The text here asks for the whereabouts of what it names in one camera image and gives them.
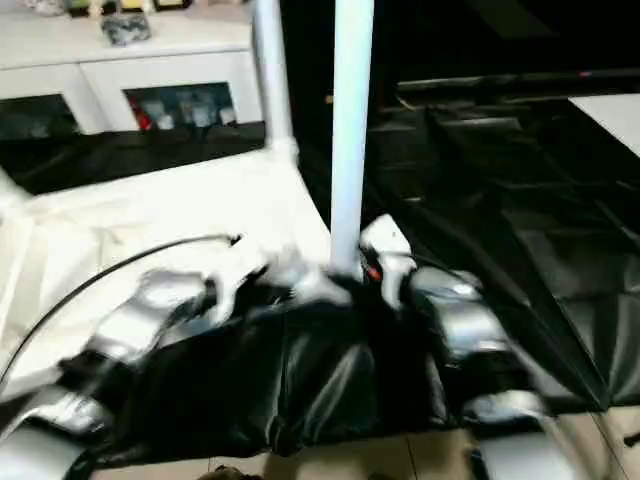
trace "glass cabinet door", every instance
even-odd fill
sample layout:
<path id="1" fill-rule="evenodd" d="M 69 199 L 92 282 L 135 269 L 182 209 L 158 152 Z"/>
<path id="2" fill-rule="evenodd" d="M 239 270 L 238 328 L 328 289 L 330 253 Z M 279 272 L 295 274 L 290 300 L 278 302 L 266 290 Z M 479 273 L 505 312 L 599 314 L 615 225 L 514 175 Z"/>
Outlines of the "glass cabinet door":
<path id="1" fill-rule="evenodd" d="M 81 133 L 62 95 L 0 100 L 0 142 L 72 137 Z"/>
<path id="2" fill-rule="evenodd" d="M 225 82 L 136 88 L 124 91 L 140 130 L 206 128 L 237 122 Z"/>

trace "black fabric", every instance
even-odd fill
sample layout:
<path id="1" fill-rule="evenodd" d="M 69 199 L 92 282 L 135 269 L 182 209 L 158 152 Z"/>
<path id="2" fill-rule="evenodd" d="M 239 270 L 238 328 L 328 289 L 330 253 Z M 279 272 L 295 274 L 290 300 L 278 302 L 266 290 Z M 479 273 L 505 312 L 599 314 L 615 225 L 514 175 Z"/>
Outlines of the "black fabric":
<path id="1" fill-rule="evenodd" d="M 427 145 L 409 163 L 379 157 L 393 147 L 370 133 L 375 210 L 481 278 L 554 411 L 637 403 L 637 157 L 569 102 L 415 115 Z"/>
<path id="2" fill-rule="evenodd" d="M 425 336 L 364 288 L 351 283 L 344 306 L 252 309 L 158 352 L 102 464 L 287 455 L 443 425 Z"/>

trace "white metal frame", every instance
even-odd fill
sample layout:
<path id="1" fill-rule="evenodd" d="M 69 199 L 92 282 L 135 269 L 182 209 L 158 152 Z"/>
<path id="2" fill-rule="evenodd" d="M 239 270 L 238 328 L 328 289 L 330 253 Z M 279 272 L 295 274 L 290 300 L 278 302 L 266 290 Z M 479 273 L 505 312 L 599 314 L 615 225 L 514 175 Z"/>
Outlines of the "white metal frame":
<path id="1" fill-rule="evenodd" d="M 357 272 L 374 0 L 336 0 L 331 264 Z"/>

